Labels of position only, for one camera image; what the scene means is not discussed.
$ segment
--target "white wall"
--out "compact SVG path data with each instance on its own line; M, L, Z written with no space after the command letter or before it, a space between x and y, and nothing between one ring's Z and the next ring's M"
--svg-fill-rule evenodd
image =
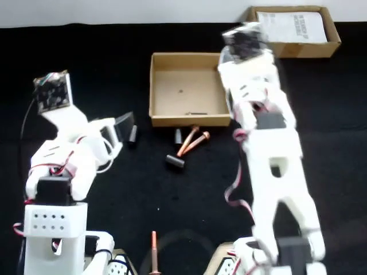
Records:
M335 21L367 21L367 0L0 0L0 28L237 22L249 6L260 5L324 5Z

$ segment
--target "cardboard box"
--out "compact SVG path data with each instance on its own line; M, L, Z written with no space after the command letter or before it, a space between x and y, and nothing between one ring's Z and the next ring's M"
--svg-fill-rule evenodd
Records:
M257 11L268 13L289 13L299 11L318 12L322 16L323 25L327 37L327 43L281 43L271 42L274 53L280 58L323 58L331 57L341 44L341 40L335 24L331 19L330 13L326 7L320 6L273 6L273 7L251 7L247 21L258 21Z
M149 115L153 127L228 126L219 53L154 53ZM207 113L207 115L187 115Z

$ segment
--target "robotic arm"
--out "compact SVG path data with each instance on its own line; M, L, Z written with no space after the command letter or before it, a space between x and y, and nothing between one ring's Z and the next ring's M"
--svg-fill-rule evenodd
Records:
M318 262L325 256L325 245L304 177L296 120L280 88L272 51L256 22L230 30L224 38L229 46L222 51L218 70L232 118L245 133L241 147L254 198L253 238L239 239L234 245L243 271L238 274L326 274ZM279 202L290 209L302 236L275 238ZM263 269L251 270L260 265Z
M69 74L49 73L34 80L38 113L57 127L32 156L25 207L25 275L104 275L114 239L86 231L84 200L96 174L107 171L134 125L132 113L88 121L74 104ZM85 238L97 238L98 253L84 270Z

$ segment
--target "copper screw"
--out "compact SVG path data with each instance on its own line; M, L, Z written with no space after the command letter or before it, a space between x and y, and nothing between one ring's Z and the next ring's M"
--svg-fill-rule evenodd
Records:
M198 137L196 140L191 142L189 146L186 147L186 149L184 150L182 154L189 152L191 149L196 147L199 143L203 142L204 140L209 140L209 139L210 139L209 132L203 132L200 137Z
M191 130L190 134L187 136L187 138L185 139L185 141L183 142L183 145L181 146L181 148L178 150L177 156L181 157L184 154L184 151L186 149L186 147L190 144L191 140L193 139L193 136L196 132L199 131L199 126L194 125L193 129Z
M149 275L160 275L158 271L158 256L157 256L157 233L151 232L151 272Z

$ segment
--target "black table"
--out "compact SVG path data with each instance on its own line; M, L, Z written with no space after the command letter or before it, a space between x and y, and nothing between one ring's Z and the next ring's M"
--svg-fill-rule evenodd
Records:
M22 217L17 139L32 94L32 79L68 69L75 104L88 116L134 111L141 131L135 151L123 150L99 175L88 196L88 229L106 230L139 270L150 231L173 241L162 249L165 274L202 274L213 249L251 233L243 209L229 207L223 192L234 179L238 147L234 125L210 129L212 138L188 157L183 174L166 170L172 129L152 129L148 117L152 52L218 52L220 32L234 24L165 24L29 27L0 30L0 181L2 274L14 274L20 239L11 225ZM327 60L283 60L287 92L298 119L304 170L325 237L329 274L366 274L367 54L365 23L338 23L342 46ZM26 124L23 163L56 129L33 109ZM252 200L244 171L235 196ZM275 231L294 234L294 220L280 207Z

